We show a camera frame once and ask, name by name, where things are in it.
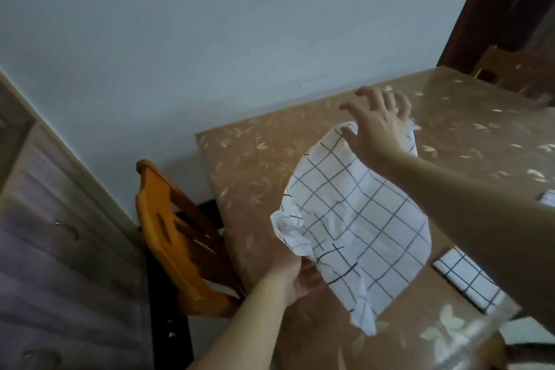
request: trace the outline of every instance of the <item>white checkered cloth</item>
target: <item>white checkered cloth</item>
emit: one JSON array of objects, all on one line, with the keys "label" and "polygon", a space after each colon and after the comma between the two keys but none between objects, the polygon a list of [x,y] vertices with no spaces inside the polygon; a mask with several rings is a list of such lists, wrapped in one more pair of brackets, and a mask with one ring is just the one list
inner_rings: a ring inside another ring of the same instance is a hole
[{"label": "white checkered cloth", "polygon": [[[555,207],[555,191],[546,191],[539,201]],[[445,275],[478,309],[488,315],[506,296],[482,268],[458,247],[452,248],[435,261],[434,267]]]},{"label": "white checkered cloth", "polygon": [[[426,215],[406,193],[361,163],[336,126],[312,147],[290,178],[280,210],[271,215],[276,235],[308,256],[324,281],[367,335],[375,318],[428,260]],[[407,150],[416,154],[407,125]]]}]

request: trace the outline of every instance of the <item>wooden cabinet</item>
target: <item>wooden cabinet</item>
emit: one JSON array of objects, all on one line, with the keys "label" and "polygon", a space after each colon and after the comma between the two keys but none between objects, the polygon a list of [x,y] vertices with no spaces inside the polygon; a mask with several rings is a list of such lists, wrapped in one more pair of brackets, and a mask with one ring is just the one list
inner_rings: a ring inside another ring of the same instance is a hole
[{"label": "wooden cabinet", "polygon": [[144,245],[0,84],[0,369],[153,367]]}]

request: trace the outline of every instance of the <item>brown tablecloth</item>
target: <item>brown tablecloth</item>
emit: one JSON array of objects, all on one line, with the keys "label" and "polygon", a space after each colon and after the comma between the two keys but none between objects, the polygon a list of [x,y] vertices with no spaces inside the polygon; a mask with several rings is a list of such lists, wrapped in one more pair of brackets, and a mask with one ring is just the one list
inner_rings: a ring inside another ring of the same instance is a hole
[{"label": "brown tablecloth", "polygon": [[[549,147],[555,143],[555,109],[536,107],[446,67],[376,84],[386,85],[412,103],[412,117],[422,128],[415,132],[419,156],[527,198],[555,188],[555,149]],[[196,135],[226,227],[227,249],[247,290],[265,274],[279,243],[269,217],[279,208],[295,166],[333,125],[351,120],[337,107],[355,99],[348,91]],[[425,151],[424,145],[435,151]],[[545,181],[528,170],[544,174]],[[431,232],[435,259],[452,245],[434,225]],[[337,369],[340,353],[348,369],[430,369],[441,360],[439,350],[457,349],[439,320],[449,304],[465,321],[463,328],[476,328],[485,319],[427,266],[379,317],[388,328],[362,344],[361,331],[349,324],[349,313],[333,293],[316,292],[286,311],[274,359],[280,369],[327,370]],[[447,346],[420,337],[431,326]],[[499,345],[493,338],[484,348],[491,355]]]}]

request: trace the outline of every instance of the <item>hand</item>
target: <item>hand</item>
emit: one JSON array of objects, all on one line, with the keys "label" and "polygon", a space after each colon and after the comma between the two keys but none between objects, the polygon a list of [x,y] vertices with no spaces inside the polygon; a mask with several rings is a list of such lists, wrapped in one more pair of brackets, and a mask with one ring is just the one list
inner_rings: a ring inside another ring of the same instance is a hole
[{"label": "hand", "polygon": [[341,129],[343,137],[362,163],[385,174],[388,164],[405,151],[405,125],[411,114],[411,104],[403,94],[380,91],[377,88],[361,87],[357,96],[365,96],[370,105],[367,110],[359,104],[344,102],[339,109],[346,110],[355,119],[358,133],[349,128]]},{"label": "hand", "polygon": [[282,243],[275,251],[274,263],[265,278],[283,286],[287,306],[325,286],[314,264],[297,256]]}]

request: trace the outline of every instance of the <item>orange wooden chair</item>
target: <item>orange wooden chair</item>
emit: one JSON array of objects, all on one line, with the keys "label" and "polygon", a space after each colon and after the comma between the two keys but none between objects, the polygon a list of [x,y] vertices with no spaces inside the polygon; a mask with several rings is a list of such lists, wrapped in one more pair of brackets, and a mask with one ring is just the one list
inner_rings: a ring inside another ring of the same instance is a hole
[{"label": "orange wooden chair", "polygon": [[[184,315],[232,316],[244,300],[223,238],[197,206],[150,161],[136,165],[141,175],[136,208],[147,246],[179,289]],[[189,223],[172,212],[183,211]],[[239,298],[215,291],[204,280],[232,288]]]},{"label": "orange wooden chair", "polygon": [[478,61],[472,76],[494,74],[498,86],[526,98],[552,102],[555,96],[555,65],[522,51],[505,51],[489,46]]}]

